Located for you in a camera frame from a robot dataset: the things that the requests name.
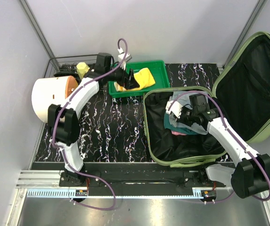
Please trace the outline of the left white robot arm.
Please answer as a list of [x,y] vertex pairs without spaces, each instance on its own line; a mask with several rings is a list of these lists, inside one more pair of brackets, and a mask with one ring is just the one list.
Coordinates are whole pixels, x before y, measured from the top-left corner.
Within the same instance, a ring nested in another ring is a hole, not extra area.
[[119,49],[118,64],[112,66],[112,56],[108,53],[97,54],[91,66],[78,64],[81,82],[62,104],[48,107],[48,129],[52,135],[52,145],[60,149],[66,171],[71,172],[69,181],[75,186],[85,183],[86,175],[80,172],[83,161],[80,157],[78,139],[80,135],[79,117],[83,107],[98,93],[99,88],[109,81],[115,81],[124,88],[137,86],[133,70],[126,71],[126,63],[131,55]]

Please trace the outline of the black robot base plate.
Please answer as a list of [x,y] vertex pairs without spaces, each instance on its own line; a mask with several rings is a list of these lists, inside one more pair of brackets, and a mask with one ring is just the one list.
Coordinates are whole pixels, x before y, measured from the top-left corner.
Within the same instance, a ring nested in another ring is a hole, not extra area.
[[111,186],[172,184],[181,187],[223,187],[206,177],[204,167],[171,168],[154,162],[86,163],[81,173],[104,179]]

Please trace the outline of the yellow towel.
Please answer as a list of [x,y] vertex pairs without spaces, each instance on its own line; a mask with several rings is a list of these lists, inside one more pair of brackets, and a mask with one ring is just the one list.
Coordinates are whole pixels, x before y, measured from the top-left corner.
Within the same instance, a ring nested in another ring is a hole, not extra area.
[[140,85],[139,88],[127,90],[126,88],[120,86],[117,82],[115,82],[114,83],[115,90],[117,92],[138,91],[155,85],[155,79],[148,68],[143,68],[139,70],[137,73],[134,73],[134,76],[136,81]]

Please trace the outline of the pink cloth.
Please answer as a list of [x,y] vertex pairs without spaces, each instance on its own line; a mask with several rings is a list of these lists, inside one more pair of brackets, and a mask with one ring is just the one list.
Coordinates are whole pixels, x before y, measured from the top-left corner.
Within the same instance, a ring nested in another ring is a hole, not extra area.
[[184,134],[184,133],[173,131],[173,130],[172,130],[172,134],[175,136],[186,136],[186,134]]

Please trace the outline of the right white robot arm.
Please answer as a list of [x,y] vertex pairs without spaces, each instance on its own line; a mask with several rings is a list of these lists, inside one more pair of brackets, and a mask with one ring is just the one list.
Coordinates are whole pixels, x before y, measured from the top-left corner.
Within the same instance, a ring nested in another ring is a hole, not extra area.
[[242,199],[252,196],[263,202],[270,200],[270,156],[259,154],[234,131],[212,97],[198,90],[183,91],[171,107],[178,121],[203,127],[234,162],[235,168],[220,164],[206,167],[198,174],[200,185],[207,187],[216,181],[230,186]]

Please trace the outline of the green hard-shell suitcase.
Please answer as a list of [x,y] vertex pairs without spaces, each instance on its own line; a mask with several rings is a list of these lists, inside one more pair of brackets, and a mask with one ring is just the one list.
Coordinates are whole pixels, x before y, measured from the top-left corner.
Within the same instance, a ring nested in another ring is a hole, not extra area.
[[150,156],[163,166],[190,167],[215,161],[226,151],[210,134],[177,136],[164,126],[169,101],[180,102],[193,90],[211,97],[219,121],[247,143],[270,136],[270,34],[252,35],[207,90],[199,86],[155,89],[143,98],[144,129]]

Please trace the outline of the grey cloth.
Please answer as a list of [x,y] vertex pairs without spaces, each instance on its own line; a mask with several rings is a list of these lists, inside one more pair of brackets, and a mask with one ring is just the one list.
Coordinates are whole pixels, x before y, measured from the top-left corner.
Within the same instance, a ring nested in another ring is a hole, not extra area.
[[[169,98],[169,100],[174,100],[176,99],[179,95],[182,95],[180,98],[177,99],[177,102],[179,102],[182,106],[186,106],[189,109],[192,109],[192,104],[190,103],[189,97],[191,95],[198,94],[196,92],[188,93],[185,91],[177,91],[174,92],[173,95]],[[197,123],[194,123],[192,126],[187,126],[183,123],[177,122],[176,119],[174,118],[174,114],[169,115],[169,124],[170,127],[174,127],[175,131],[181,132],[187,135],[196,135],[196,134],[201,134],[201,135],[207,135],[207,131]]]

